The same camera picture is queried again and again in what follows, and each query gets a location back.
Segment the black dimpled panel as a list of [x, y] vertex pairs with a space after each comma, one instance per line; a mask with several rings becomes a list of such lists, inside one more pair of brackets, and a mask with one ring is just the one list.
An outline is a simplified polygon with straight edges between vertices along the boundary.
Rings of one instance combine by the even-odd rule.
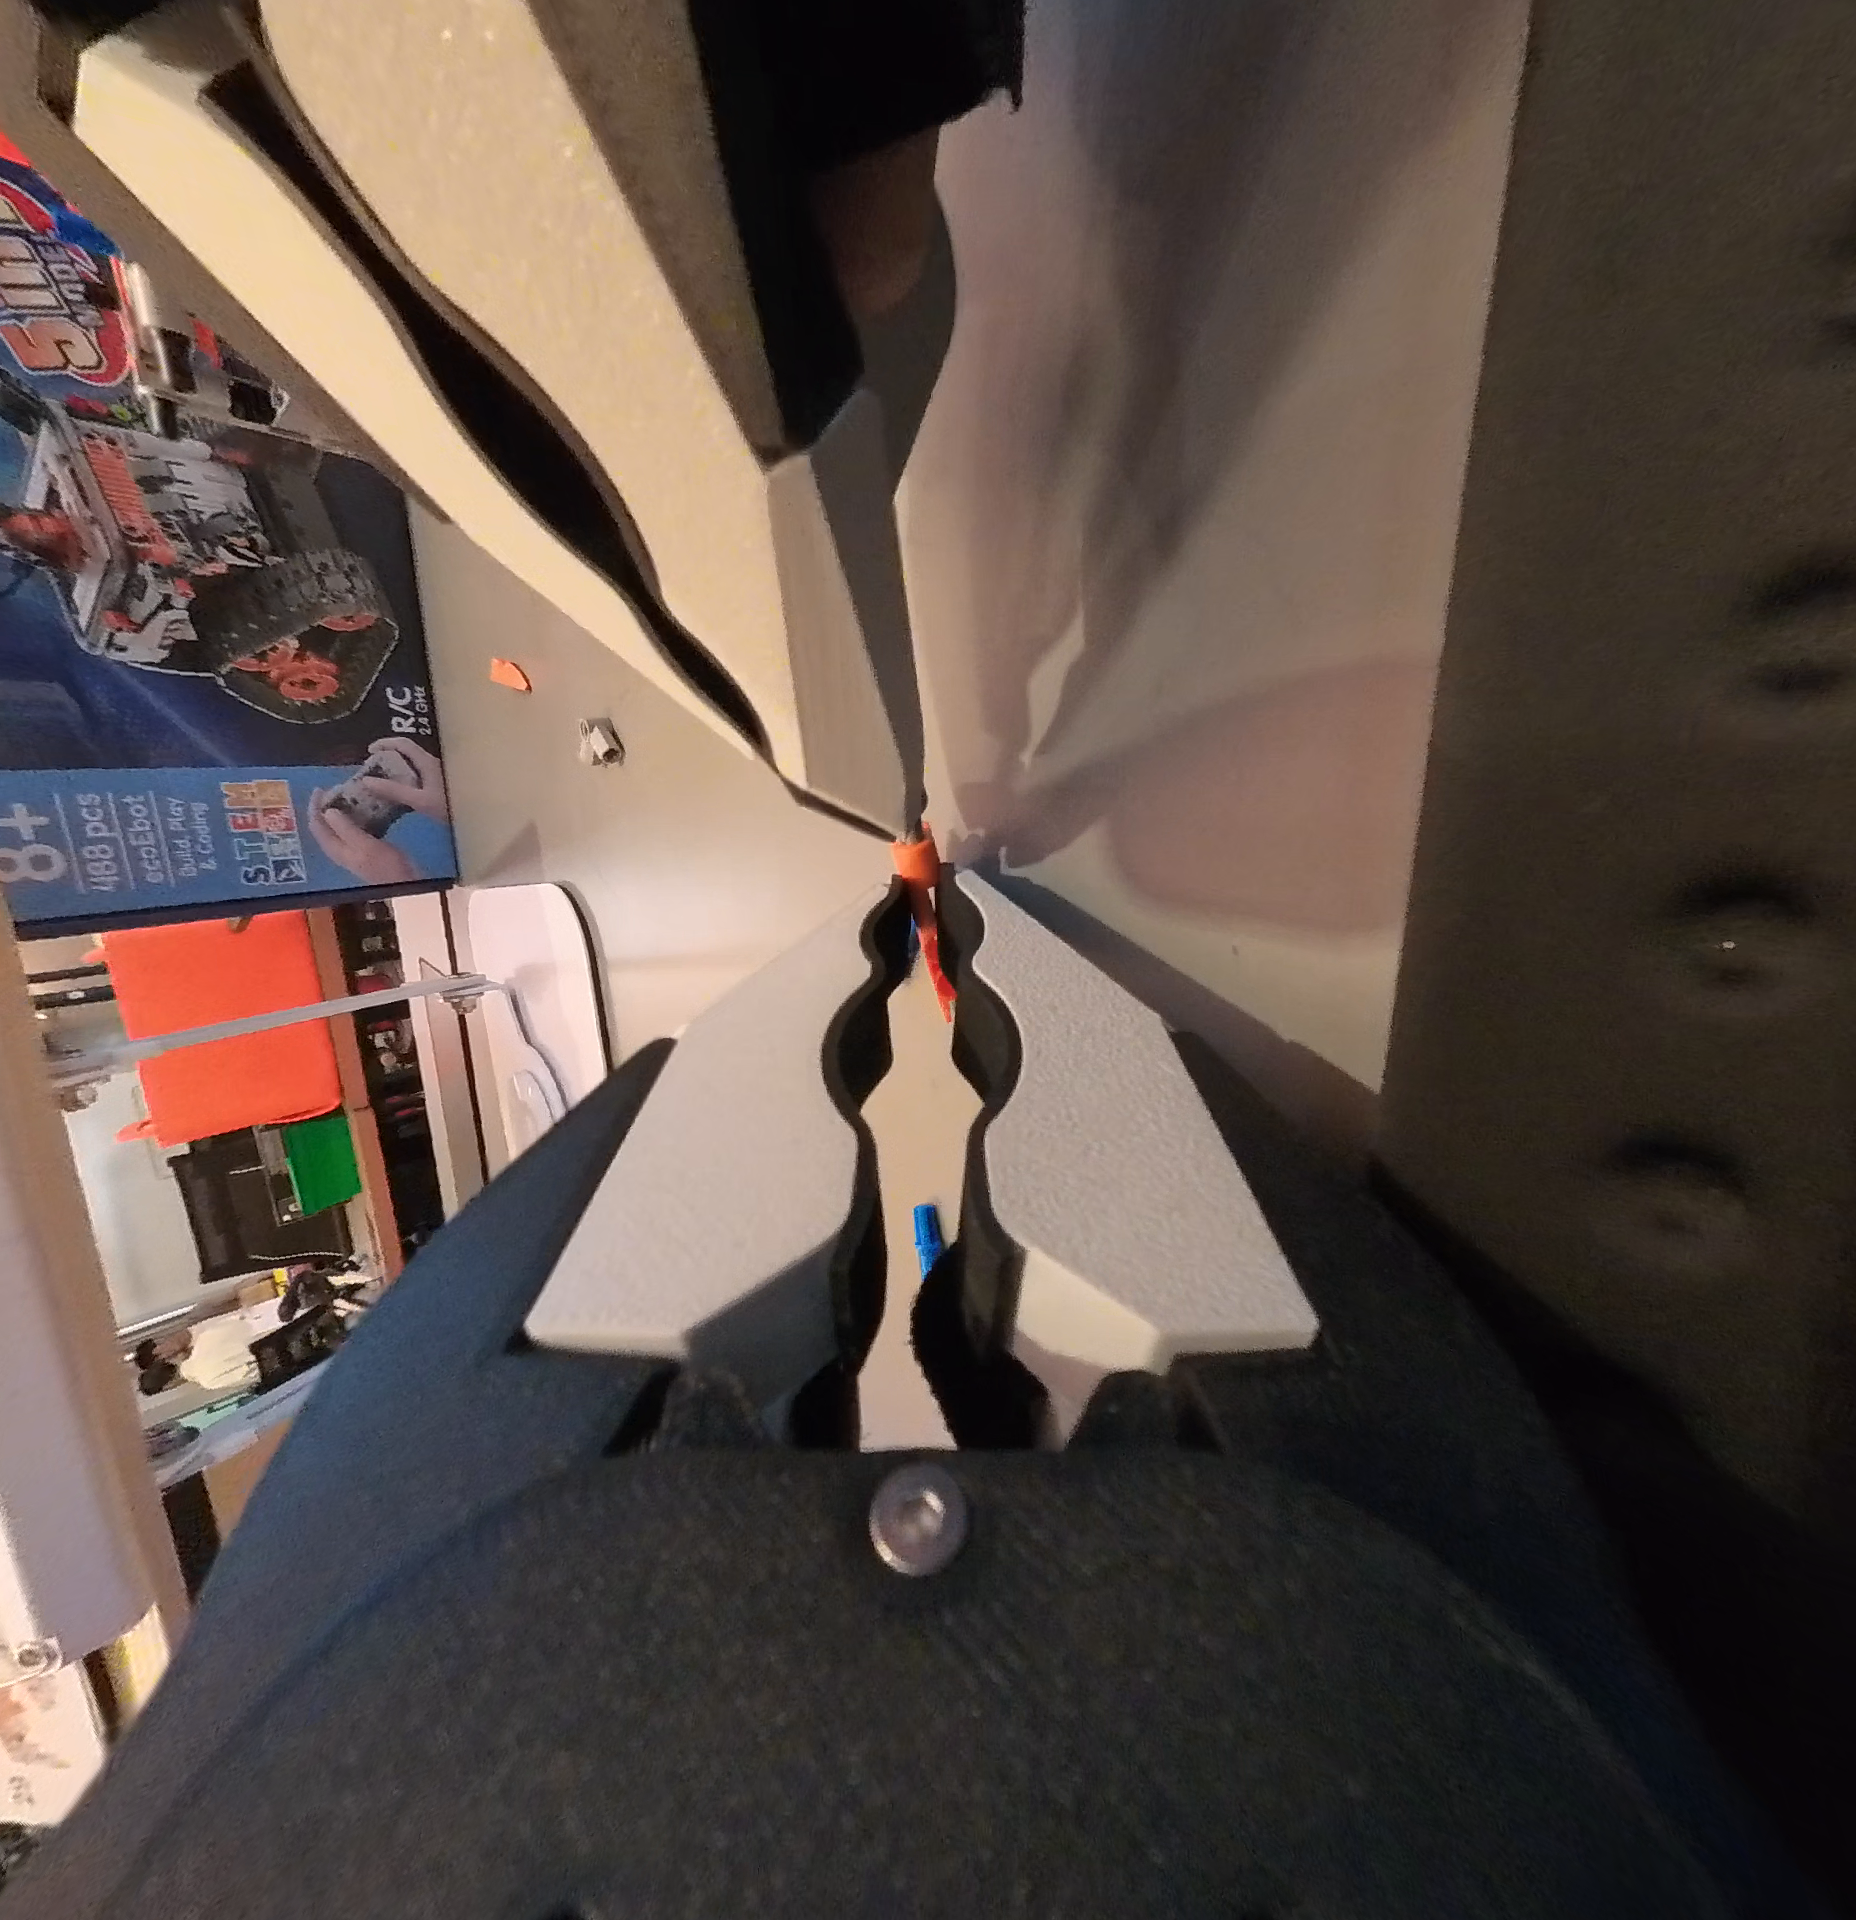
[[1856, 3], [1536, 3], [1379, 1159], [1856, 1917]]

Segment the person's right hand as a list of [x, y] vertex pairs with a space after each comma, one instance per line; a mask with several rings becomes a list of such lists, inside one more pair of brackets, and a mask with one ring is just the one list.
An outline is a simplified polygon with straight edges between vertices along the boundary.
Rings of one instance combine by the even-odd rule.
[[811, 213], [858, 324], [895, 309], [920, 283], [941, 219], [941, 128], [925, 128], [824, 172]]

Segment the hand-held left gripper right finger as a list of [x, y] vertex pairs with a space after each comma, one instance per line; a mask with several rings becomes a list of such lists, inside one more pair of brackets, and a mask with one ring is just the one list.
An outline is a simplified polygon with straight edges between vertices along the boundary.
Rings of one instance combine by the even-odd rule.
[[978, 1093], [962, 1224], [913, 1308], [965, 1452], [1061, 1449], [1094, 1400], [1320, 1338], [1172, 1023], [994, 880], [941, 880], [950, 1056]]

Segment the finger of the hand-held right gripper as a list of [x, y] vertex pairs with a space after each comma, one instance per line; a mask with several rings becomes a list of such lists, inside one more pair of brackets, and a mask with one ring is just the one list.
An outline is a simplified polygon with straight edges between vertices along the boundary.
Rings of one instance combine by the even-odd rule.
[[74, 136], [423, 501], [456, 523], [421, 475], [423, 454], [446, 454], [446, 479], [476, 507], [497, 509], [504, 532], [526, 532], [542, 560], [553, 556], [483, 460], [476, 431], [504, 426], [532, 451], [551, 451], [553, 435], [532, 431], [524, 402], [474, 350], [456, 350], [446, 324], [396, 287], [392, 267], [364, 267], [322, 223], [340, 213], [354, 226], [269, 106], [256, 43], [89, 43], [74, 64]]
[[775, 426], [689, 3], [259, 3], [256, 72], [392, 267], [524, 402], [479, 426], [526, 532], [421, 475], [479, 547], [824, 811], [925, 811], [894, 492], [936, 380], [936, 287], [854, 340], [807, 450]]

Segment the green block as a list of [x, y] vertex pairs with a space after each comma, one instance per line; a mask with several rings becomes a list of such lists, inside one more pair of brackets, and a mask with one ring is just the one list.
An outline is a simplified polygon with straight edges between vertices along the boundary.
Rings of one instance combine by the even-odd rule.
[[334, 1108], [318, 1117], [289, 1122], [273, 1132], [289, 1179], [290, 1217], [343, 1210], [364, 1195], [367, 1179], [351, 1116]]

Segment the blue toy kit box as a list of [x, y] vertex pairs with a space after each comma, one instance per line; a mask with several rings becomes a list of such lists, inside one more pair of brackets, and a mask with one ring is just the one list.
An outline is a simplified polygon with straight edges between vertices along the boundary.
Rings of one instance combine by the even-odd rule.
[[453, 885], [409, 501], [242, 350], [289, 394], [281, 426], [150, 408], [114, 259], [132, 260], [0, 128], [10, 918], [96, 931]]

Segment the orange plastic object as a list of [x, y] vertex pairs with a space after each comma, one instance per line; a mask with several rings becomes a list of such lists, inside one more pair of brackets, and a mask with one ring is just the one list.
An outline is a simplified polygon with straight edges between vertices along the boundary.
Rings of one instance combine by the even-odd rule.
[[[131, 1040], [280, 1015], [322, 998], [318, 953], [302, 910], [247, 923], [110, 931], [93, 959], [107, 969]], [[164, 1050], [141, 1063], [136, 1078], [145, 1117], [122, 1124], [116, 1141], [155, 1146], [322, 1117], [343, 1098], [325, 1017]]]

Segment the white book stand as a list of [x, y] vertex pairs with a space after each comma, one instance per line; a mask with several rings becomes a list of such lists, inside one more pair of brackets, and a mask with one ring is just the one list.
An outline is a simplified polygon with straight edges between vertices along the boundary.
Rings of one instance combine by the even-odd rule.
[[0, 898], [0, 1691], [77, 1669], [185, 1607], [62, 1116], [93, 1086], [199, 1047], [386, 1006], [476, 1009], [520, 1146], [609, 1070], [595, 953], [553, 883], [459, 889], [467, 974], [380, 996], [286, 998], [55, 1056]]

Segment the black box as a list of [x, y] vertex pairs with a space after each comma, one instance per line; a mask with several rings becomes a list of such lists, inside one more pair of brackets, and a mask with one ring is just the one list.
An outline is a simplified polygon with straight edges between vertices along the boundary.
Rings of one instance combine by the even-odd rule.
[[302, 1210], [280, 1128], [191, 1141], [169, 1155], [169, 1172], [187, 1212], [201, 1287], [356, 1249], [346, 1202]]

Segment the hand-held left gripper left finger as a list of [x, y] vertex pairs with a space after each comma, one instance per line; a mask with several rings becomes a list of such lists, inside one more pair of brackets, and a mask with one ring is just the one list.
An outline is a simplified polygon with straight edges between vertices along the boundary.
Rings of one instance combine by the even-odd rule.
[[862, 1437], [886, 1307], [866, 1096], [908, 893], [878, 885], [684, 1026], [526, 1313], [582, 1357], [726, 1374], [788, 1437]]

